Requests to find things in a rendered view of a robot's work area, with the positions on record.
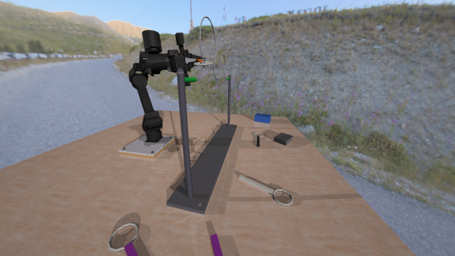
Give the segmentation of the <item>grey loop with straight handle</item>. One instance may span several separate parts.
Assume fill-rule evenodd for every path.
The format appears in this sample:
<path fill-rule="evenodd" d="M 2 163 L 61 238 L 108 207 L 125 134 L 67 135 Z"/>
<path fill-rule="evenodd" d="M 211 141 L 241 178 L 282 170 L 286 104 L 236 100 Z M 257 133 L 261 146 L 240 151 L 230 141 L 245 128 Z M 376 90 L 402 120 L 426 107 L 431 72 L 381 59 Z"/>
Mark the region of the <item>grey loop with straight handle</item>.
<path fill-rule="evenodd" d="M 239 176 L 239 179 L 242 180 L 242 181 L 244 181 L 244 182 L 248 182 L 249 184 L 251 184 L 251 185 L 253 185 L 253 186 L 257 187 L 257 188 L 259 188 L 259 189 L 261 189 L 261 190 L 263 190 L 263 191 L 266 191 L 266 192 L 272 194 L 272 195 L 273 195 L 273 199 L 274 199 L 277 203 L 279 203 L 280 205 L 289 206 L 289 205 L 291 205 L 291 204 L 293 203 L 293 198 L 292 198 L 291 194 L 288 193 L 286 190 L 284 190 L 284 189 L 282 189 L 282 188 L 277 188 L 277 189 L 273 190 L 273 189 L 270 189 L 270 188 L 268 188 L 268 187 L 266 187 L 266 186 L 264 186 L 264 185 L 262 185 L 262 184 L 260 184 L 260 183 L 258 183 L 258 182 L 256 182 L 256 181 L 252 181 L 251 179 L 246 178 L 246 177 L 244 177 L 243 175 L 240 175 L 240 176 Z M 287 193 L 287 194 L 290 196 L 291 201 L 290 201 L 289 203 L 281 203 L 280 201 L 278 201 L 278 200 L 275 198 L 275 195 L 274 195 L 274 194 L 275 194 L 276 191 L 283 191 L 283 192 Z"/>

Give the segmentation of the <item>grey loop with purple handle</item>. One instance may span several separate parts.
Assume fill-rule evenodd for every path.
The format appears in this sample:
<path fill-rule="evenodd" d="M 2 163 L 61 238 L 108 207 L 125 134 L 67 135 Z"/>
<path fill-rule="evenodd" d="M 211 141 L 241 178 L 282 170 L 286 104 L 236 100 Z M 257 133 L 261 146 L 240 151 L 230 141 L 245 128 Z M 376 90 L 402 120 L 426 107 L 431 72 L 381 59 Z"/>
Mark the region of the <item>grey loop with purple handle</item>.
<path fill-rule="evenodd" d="M 134 237 L 132 238 L 132 240 L 130 242 L 128 242 L 126 245 L 120 247 L 120 248 L 116 248 L 116 247 L 113 247 L 111 245 L 111 241 L 113 239 L 113 236 L 120 230 L 122 229 L 123 227 L 126 227 L 126 226 L 129 226 L 129 225 L 132 225 L 132 226 L 135 226 L 136 228 L 136 232 L 135 232 L 135 235 Z M 121 250 L 124 250 L 126 251 L 126 254 L 127 256 L 138 256 L 134 246 L 133 246 L 133 241 L 136 239 L 136 237 L 138 236 L 138 233 L 139 233 L 139 227 L 137 225 L 137 223 L 133 223 L 133 222 L 130 222 L 130 223 L 125 223 L 123 225 L 121 225 L 119 228 L 117 228 L 114 233 L 111 234 L 110 238 L 109 238 L 109 241 L 107 243 L 108 247 L 109 247 L 109 250 L 110 251 L 114 251 L 114 252 L 117 252 L 117 251 L 121 251 Z"/>
<path fill-rule="evenodd" d="M 215 256 L 223 256 L 217 234 L 214 234 L 214 235 L 212 235 L 210 237 L 211 237 L 211 241 L 212 241 L 214 255 Z"/>

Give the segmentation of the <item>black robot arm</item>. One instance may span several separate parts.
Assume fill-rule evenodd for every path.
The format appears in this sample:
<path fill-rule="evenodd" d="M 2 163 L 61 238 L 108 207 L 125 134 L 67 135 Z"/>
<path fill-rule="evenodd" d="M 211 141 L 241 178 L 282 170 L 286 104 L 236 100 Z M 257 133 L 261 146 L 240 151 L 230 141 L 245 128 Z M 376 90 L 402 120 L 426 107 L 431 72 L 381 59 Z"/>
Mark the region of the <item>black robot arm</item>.
<path fill-rule="evenodd" d="M 147 92 L 148 74 L 160 74 L 164 67 L 159 33 L 155 30 L 145 30 L 142 32 L 145 52 L 139 53 L 139 63 L 134 63 L 129 70 L 129 80 L 132 86 L 137 89 L 145 115 L 143 118 L 142 128 L 146 132 L 146 142 L 158 142 L 162 138 L 162 119 L 158 111 L 153 109 L 150 97 Z M 177 72 L 178 68 L 185 70 L 184 57 L 178 54 L 178 50 L 167 50 L 169 58 L 168 72 Z M 147 58 L 147 59 L 143 59 Z M 136 73 L 136 71 L 141 73 Z"/>

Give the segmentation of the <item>orange handle with dark ring tip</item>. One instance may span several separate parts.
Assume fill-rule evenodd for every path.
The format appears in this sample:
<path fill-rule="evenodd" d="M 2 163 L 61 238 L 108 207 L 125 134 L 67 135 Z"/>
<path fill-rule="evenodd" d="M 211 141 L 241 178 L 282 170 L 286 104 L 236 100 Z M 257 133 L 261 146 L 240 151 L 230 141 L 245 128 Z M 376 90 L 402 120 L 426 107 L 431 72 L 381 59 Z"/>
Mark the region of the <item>orange handle with dark ring tip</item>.
<path fill-rule="evenodd" d="M 208 66 L 208 65 L 212 65 L 213 62 L 204 62 L 200 59 L 196 59 L 196 63 L 194 64 L 194 66 Z"/>

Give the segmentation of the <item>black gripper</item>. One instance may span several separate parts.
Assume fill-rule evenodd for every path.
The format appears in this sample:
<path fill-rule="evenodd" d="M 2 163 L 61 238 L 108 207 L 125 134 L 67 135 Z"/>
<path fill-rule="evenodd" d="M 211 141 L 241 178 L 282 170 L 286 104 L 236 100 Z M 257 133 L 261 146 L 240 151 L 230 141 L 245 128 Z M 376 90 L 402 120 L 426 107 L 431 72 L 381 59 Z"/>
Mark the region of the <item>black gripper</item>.
<path fill-rule="evenodd" d="M 188 58 L 193 58 L 193 59 L 202 59 L 200 56 L 197 56 L 197 55 L 194 55 L 192 53 L 189 53 L 188 50 L 185 50 L 184 49 L 184 33 L 176 33 L 175 34 L 175 37 L 176 37 L 176 41 L 177 41 L 177 45 L 179 45 L 179 55 L 183 55 L 184 57 L 184 65 L 185 65 L 185 77 L 188 77 L 188 73 L 187 72 L 191 72 L 191 69 L 194 67 L 194 64 L 197 62 L 188 62 L 188 64 L 186 64 L 186 61 L 185 61 L 185 58 L 188 57 Z M 165 69 L 167 70 L 167 68 L 169 68 L 169 62 L 166 62 L 166 58 L 169 58 L 168 54 L 167 53 L 163 53 L 162 54 L 162 59 L 163 59 L 163 63 L 164 63 L 164 67 Z M 185 83 L 185 86 L 189 86 L 190 85 L 190 82 L 186 82 Z"/>

